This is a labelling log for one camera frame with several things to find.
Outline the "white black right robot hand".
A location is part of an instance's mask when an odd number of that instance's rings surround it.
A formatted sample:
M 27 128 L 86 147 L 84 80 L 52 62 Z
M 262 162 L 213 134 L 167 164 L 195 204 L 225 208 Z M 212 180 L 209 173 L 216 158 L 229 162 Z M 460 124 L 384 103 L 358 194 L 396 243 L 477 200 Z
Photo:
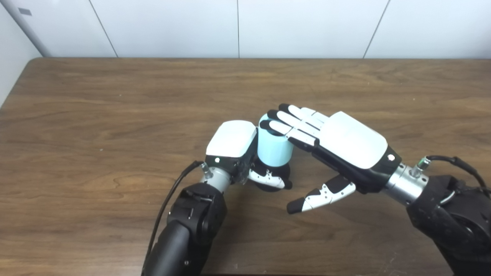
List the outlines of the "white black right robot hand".
M 277 110 L 269 110 L 267 116 L 259 123 L 261 129 L 286 137 L 337 172 L 321 188 L 289 202 L 289 214 L 337 202 L 356 191 L 379 193 L 402 162 L 384 136 L 345 112 L 327 116 L 283 103 Z

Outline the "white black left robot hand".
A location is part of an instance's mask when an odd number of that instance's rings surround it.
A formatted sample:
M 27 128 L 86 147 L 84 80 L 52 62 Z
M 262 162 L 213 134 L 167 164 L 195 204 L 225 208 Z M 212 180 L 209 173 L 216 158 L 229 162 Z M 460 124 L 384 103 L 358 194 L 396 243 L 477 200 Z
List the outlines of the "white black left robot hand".
M 201 181 L 219 192 L 249 180 L 266 192 L 291 190 L 292 152 L 293 145 L 285 136 L 249 121 L 226 121 L 207 146 Z

